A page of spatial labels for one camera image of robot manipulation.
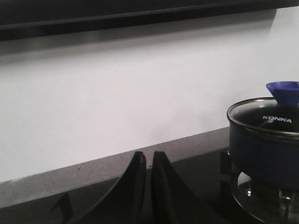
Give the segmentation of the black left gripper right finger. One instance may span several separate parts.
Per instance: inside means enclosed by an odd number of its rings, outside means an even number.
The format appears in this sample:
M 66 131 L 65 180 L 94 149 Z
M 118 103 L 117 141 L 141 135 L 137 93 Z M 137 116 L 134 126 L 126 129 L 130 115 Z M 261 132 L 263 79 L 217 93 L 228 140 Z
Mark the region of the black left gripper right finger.
M 241 209 L 222 189 L 220 152 L 171 163 L 156 151 L 151 170 L 151 197 L 157 224 L 239 224 Z

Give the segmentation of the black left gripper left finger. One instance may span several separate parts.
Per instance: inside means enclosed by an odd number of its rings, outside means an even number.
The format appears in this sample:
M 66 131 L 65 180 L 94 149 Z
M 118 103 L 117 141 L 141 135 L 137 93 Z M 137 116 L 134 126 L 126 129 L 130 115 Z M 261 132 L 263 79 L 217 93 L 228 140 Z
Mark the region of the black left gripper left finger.
M 140 224 L 146 179 L 143 152 L 134 153 L 122 176 L 109 189 L 104 182 L 75 190 L 71 224 Z

